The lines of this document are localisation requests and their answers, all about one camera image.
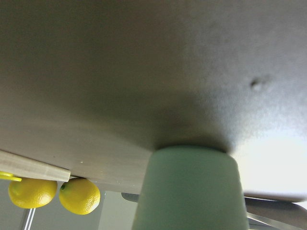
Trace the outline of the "whole lemon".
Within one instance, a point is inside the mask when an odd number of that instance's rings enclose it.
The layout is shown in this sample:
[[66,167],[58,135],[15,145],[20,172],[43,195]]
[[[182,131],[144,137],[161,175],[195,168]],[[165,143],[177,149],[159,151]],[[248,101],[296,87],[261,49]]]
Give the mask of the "whole lemon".
[[69,212],[87,215],[100,204],[99,188],[85,178],[72,178],[64,182],[59,190],[59,201]]
[[20,208],[31,209],[49,204],[55,197],[58,183],[51,180],[22,178],[8,187],[11,202]]

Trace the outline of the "green cup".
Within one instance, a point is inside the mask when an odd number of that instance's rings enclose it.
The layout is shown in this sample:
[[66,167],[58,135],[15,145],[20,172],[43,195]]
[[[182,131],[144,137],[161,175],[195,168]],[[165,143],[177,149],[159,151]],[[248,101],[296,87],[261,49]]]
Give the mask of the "green cup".
[[160,149],[149,158],[135,230],[247,230],[237,162],[197,146]]

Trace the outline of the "bamboo cutting board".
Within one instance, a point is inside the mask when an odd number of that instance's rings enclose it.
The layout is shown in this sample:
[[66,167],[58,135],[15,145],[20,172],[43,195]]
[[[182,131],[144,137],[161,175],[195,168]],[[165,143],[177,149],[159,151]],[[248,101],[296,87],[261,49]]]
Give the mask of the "bamboo cutting board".
[[71,176],[71,172],[67,169],[2,150],[0,151],[0,170],[26,178],[62,182],[67,182]]

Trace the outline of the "yellow plastic knife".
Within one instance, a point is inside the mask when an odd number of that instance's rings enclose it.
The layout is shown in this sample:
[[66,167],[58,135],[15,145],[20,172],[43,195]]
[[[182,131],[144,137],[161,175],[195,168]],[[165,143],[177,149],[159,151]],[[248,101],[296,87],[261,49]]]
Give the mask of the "yellow plastic knife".
[[12,173],[2,172],[2,171],[0,171],[0,179],[14,181],[14,182],[20,182],[22,180],[19,177],[15,177]]

